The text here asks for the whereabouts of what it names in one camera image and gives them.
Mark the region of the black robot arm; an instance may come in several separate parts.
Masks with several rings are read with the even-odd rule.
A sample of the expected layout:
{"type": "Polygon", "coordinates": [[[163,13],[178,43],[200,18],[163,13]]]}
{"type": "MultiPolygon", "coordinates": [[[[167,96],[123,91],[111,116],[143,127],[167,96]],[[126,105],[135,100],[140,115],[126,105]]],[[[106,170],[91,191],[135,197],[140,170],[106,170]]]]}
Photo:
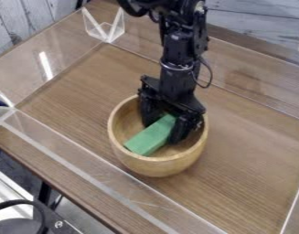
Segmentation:
{"type": "Polygon", "coordinates": [[[207,64],[206,0],[118,0],[118,3],[130,16],[148,16],[159,24],[162,70],[158,78],[140,77],[140,114],[144,125],[151,125],[166,112],[175,117],[167,141],[178,144],[203,124],[207,112],[194,94],[200,86],[200,68],[207,64]]]}

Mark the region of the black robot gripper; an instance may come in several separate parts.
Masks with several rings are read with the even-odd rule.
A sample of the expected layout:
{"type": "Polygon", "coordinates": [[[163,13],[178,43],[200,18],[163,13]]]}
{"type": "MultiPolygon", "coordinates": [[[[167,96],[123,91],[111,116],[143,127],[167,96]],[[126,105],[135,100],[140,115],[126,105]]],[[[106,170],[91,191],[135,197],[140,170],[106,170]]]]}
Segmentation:
{"type": "Polygon", "coordinates": [[[170,144],[178,144],[199,128],[203,122],[206,106],[195,97],[200,61],[184,66],[162,63],[160,78],[150,75],[140,77],[138,90],[142,122],[146,127],[154,124],[162,114],[168,112],[175,123],[167,138],[170,144]]]}

